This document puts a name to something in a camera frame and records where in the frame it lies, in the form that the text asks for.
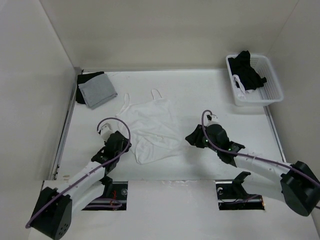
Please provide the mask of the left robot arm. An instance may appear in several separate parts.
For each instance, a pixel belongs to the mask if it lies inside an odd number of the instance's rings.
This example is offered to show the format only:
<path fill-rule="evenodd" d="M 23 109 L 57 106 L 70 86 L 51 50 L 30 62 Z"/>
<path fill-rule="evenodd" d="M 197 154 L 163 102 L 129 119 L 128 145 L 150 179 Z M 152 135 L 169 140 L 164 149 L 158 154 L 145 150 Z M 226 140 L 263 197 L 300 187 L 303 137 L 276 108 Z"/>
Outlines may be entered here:
<path fill-rule="evenodd" d="M 112 195 L 113 180 L 108 174 L 130 147 L 129 138 L 119 131 L 112 133 L 104 146 L 73 178 L 58 187 L 45 187 L 40 191 L 26 227 L 52 240 L 60 240 L 70 228 L 75 213 L 90 208 L 95 199 L 105 200 Z"/>

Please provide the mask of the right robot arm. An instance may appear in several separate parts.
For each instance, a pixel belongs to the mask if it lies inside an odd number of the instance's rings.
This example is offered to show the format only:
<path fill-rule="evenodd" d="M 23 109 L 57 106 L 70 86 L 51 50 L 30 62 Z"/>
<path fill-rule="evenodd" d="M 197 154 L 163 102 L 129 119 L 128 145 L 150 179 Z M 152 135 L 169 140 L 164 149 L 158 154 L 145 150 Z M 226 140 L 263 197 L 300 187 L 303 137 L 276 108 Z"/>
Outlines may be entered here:
<path fill-rule="evenodd" d="M 238 198 L 265 195 L 286 203 L 304 217 L 320 202 L 320 181 L 302 161 L 290 164 L 254 156 L 244 145 L 231 141 L 223 127 L 216 123 L 197 125 L 185 140 L 191 146 L 209 148 L 225 164 L 243 169 L 232 181 L 231 190 Z"/>

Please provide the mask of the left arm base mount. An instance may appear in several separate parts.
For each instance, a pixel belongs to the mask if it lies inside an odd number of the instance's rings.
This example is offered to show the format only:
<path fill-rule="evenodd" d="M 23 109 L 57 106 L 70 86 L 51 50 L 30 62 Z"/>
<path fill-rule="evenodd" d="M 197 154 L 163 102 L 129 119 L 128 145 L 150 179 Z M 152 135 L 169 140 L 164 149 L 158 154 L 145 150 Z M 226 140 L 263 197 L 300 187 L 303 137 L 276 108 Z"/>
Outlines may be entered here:
<path fill-rule="evenodd" d="M 105 176 L 101 183 L 104 185 L 102 195 L 89 203 L 83 211 L 126 211 L 129 182 L 113 181 Z"/>

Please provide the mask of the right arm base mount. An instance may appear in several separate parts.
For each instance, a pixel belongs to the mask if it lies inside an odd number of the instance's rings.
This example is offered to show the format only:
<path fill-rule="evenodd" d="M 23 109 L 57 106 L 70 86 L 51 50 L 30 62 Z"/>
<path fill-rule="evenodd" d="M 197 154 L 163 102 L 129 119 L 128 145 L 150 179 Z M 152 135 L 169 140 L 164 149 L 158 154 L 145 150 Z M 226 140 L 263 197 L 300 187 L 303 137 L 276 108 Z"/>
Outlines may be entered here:
<path fill-rule="evenodd" d="M 261 195 L 248 194 L 242 184 L 251 173 L 242 171 L 234 179 L 215 182 L 220 211 L 265 210 Z"/>

